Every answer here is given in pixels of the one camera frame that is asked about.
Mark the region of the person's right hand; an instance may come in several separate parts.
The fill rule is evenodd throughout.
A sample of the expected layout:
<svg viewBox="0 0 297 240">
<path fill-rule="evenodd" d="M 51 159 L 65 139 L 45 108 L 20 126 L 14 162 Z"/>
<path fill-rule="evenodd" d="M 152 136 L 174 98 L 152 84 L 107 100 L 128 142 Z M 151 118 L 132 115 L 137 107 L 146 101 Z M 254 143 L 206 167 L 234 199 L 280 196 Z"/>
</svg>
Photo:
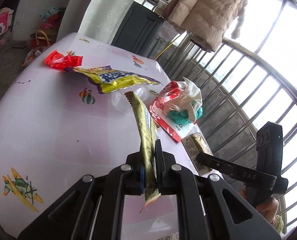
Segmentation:
<svg viewBox="0 0 297 240">
<path fill-rule="evenodd" d="M 274 197 L 266 199 L 261 204 L 257 205 L 255 209 L 270 223 L 275 221 L 275 215 L 279 208 L 279 202 Z"/>
</svg>

